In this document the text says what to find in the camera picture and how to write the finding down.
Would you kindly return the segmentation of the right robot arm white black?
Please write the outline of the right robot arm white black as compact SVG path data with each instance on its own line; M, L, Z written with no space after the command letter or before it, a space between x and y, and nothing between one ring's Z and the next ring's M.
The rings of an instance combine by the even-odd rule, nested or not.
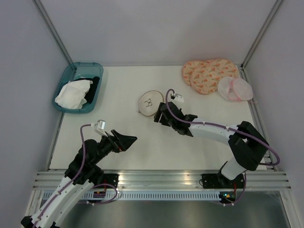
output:
M196 115L183 114L173 102L160 103L154 121L180 135L207 138L229 146L233 157L216 174L222 188L229 187L245 171L255 171L269 149L265 138L247 121L238 125L206 122Z

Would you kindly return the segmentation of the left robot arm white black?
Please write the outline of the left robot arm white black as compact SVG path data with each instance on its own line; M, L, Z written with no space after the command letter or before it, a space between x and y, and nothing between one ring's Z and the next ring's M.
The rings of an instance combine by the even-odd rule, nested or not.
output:
M136 136L122 135L116 130L106 133L97 142L94 139L82 141L74 160L69 164L56 190L33 215L25 216L21 224L25 228L58 228L82 196L92 188L113 187L104 182L104 171L97 164L109 153L125 152Z

